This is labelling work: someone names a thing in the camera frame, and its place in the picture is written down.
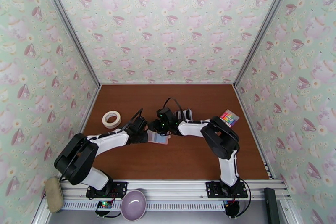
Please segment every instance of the masking tape roll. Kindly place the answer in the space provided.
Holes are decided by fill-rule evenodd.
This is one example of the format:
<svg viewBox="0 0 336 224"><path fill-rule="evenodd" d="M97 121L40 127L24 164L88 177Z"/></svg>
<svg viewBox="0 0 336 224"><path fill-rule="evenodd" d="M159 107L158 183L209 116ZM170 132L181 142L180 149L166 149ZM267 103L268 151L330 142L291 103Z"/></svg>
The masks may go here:
<svg viewBox="0 0 336 224"><path fill-rule="evenodd" d="M108 123L110 117L117 117L117 119L112 123ZM117 111L109 111L102 117L102 123L106 128L116 128L121 123L121 116Z"/></svg>

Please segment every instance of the wallpaper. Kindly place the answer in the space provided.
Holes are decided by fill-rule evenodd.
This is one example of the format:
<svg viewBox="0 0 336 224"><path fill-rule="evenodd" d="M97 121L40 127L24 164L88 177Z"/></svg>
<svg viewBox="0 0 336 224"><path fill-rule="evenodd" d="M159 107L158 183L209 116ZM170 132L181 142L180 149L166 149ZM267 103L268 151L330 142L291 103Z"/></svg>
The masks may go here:
<svg viewBox="0 0 336 224"><path fill-rule="evenodd" d="M95 85L49 0L0 0L0 223L30 223Z"/></svg>
<svg viewBox="0 0 336 224"><path fill-rule="evenodd" d="M305 223L336 223L336 0L284 0L239 84Z"/></svg>
<svg viewBox="0 0 336 224"><path fill-rule="evenodd" d="M102 83L232 83L273 0L62 0Z"/></svg>

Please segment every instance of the brown wooden board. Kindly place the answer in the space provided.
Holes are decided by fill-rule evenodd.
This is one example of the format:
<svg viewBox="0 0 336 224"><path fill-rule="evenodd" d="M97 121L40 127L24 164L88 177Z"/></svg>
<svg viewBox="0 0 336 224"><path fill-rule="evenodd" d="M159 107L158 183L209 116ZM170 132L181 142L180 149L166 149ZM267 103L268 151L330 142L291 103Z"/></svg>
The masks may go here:
<svg viewBox="0 0 336 224"><path fill-rule="evenodd" d="M263 161L231 85L105 85L98 95L85 128L85 135L111 131L102 116L112 110L121 114L124 125L140 108L147 121L168 97L175 97L183 109L190 108L194 120L220 116L230 109L240 117L232 127L239 136L237 155L243 179L268 179ZM168 103L174 112L174 101ZM219 179L217 157L203 138L172 136L168 145L154 143L114 148L99 155L94 167L113 179Z"/></svg>

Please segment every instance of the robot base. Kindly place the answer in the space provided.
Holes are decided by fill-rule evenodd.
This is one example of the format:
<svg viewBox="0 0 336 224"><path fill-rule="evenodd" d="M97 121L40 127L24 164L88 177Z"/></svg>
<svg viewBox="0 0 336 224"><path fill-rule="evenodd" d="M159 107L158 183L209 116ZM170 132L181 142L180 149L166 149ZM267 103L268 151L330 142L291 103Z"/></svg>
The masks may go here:
<svg viewBox="0 0 336 224"><path fill-rule="evenodd" d="M89 186L87 188L87 198L123 198L127 192L127 182L109 181L102 190L97 190Z"/></svg>
<svg viewBox="0 0 336 224"><path fill-rule="evenodd" d="M205 186L207 188L208 198L247 198L247 191L244 182L241 180L237 181L234 186L234 190L230 191L231 188L222 182L206 182Z"/></svg>

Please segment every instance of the purple bowl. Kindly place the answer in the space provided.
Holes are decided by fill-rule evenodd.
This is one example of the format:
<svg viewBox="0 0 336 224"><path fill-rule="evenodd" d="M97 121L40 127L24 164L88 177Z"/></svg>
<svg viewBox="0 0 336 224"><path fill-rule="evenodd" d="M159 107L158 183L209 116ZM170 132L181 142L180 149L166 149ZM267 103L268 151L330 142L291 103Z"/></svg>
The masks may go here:
<svg viewBox="0 0 336 224"><path fill-rule="evenodd" d="M121 214L128 221L137 221L146 211L146 198L139 190L128 192L121 201Z"/></svg>

